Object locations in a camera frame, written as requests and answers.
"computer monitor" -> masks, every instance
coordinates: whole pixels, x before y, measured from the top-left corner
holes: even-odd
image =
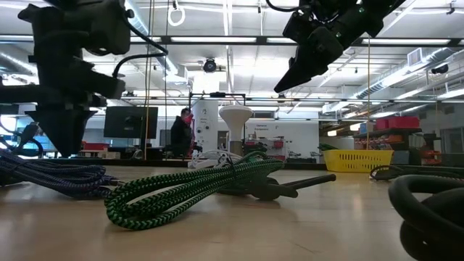
[[[149,107],[147,138],[157,138],[158,108]],[[144,139],[146,107],[108,107],[104,121],[105,138]]]

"green braided cable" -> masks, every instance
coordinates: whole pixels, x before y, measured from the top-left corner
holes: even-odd
[[[205,197],[233,184],[250,183],[280,170],[283,162],[252,152],[233,166],[141,178],[117,187],[104,201],[108,218],[132,230],[155,228],[169,223]],[[153,191],[172,188],[139,198]]]

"plastic basket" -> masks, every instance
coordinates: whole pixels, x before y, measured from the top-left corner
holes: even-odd
[[[343,150],[324,152],[327,170],[346,173],[369,173],[373,168],[390,165],[393,151]]]

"white lamp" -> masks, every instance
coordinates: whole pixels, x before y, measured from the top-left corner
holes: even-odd
[[[243,154],[241,129],[252,114],[253,111],[250,108],[241,105],[230,105],[220,109],[219,115],[229,127],[229,152],[237,155]]]

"man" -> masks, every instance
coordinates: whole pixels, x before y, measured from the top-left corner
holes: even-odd
[[[194,115],[187,108],[182,109],[181,116],[175,118],[171,128],[171,147],[175,156],[186,156],[191,145],[191,128],[190,124]]]

